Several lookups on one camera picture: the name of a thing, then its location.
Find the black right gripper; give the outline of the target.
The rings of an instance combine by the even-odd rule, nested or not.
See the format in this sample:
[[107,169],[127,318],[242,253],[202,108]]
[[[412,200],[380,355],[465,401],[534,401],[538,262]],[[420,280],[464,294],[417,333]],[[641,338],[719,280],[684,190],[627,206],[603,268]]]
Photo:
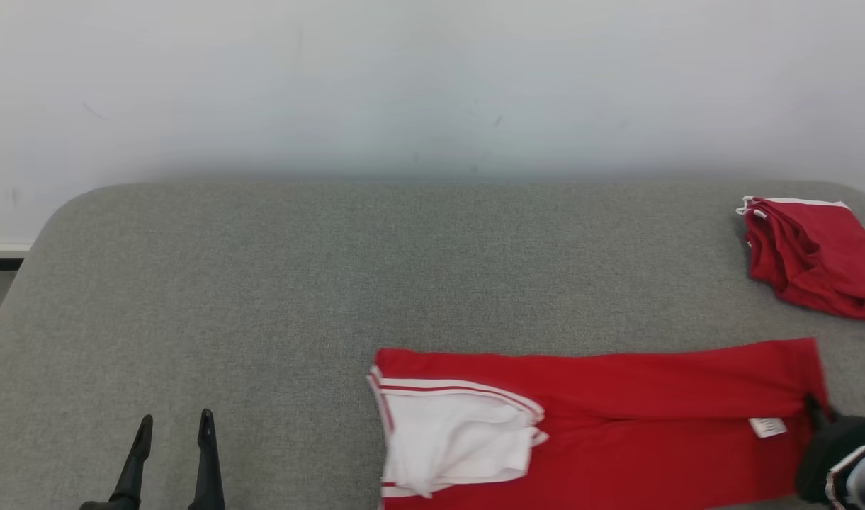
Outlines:
[[805,394],[805,412],[818,430],[798,467],[798,498],[823,506],[865,506],[865,417],[844,416]]

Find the red shorts with white stripe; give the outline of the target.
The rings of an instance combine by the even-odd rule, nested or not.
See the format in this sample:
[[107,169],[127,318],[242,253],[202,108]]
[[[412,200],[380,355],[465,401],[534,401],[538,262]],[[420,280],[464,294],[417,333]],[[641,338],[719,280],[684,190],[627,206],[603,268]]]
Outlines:
[[747,195],[747,273],[789,304],[865,322],[865,228],[842,201]]

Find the grey fabric sofa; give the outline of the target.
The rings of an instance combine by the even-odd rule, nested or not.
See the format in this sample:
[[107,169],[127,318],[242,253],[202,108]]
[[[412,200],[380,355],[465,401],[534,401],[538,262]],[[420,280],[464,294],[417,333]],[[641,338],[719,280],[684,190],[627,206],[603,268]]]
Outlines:
[[865,322],[747,277],[746,195],[831,183],[147,183],[53,214],[0,309],[0,510],[186,510],[202,409],[234,510],[378,510],[381,346],[592,355],[814,336],[865,413]]

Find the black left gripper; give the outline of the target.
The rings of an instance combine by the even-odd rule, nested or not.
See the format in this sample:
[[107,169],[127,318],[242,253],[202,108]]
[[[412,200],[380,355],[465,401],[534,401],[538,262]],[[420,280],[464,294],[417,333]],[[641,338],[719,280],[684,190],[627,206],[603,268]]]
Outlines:
[[[118,483],[109,501],[84,501],[78,510],[140,510],[144,466],[152,445],[153,417],[146,414],[135,433]],[[196,490],[188,510],[225,510],[224,485],[214,414],[203,409],[197,433],[200,450]]]

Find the black and white baseboard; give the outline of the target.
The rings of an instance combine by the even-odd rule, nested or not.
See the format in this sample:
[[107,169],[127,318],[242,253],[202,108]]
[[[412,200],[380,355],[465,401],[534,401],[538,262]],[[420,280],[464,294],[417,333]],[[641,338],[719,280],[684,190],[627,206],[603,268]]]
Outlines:
[[0,244],[0,271],[18,271],[25,261],[33,245],[30,244]]

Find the red basketball jersey number 23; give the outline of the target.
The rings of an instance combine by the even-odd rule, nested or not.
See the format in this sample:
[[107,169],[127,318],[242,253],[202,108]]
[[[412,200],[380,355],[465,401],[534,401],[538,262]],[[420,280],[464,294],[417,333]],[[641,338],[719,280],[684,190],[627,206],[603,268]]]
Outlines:
[[688,353],[377,352],[383,510],[709,510],[786,497],[817,342]]

